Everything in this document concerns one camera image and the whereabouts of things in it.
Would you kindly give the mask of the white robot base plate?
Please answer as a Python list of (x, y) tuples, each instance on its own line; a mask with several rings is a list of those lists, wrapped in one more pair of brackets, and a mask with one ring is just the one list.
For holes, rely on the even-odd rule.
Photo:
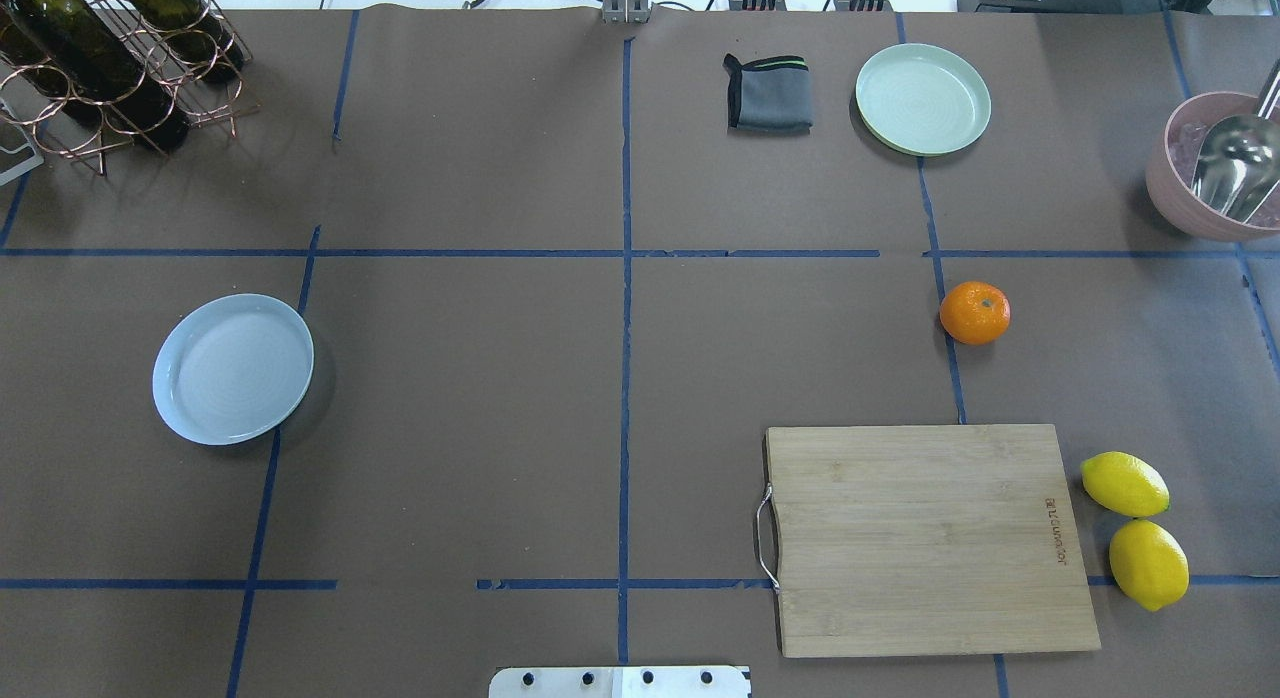
[(751, 697), (750, 670), (732, 665), (509, 667), (489, 697)]

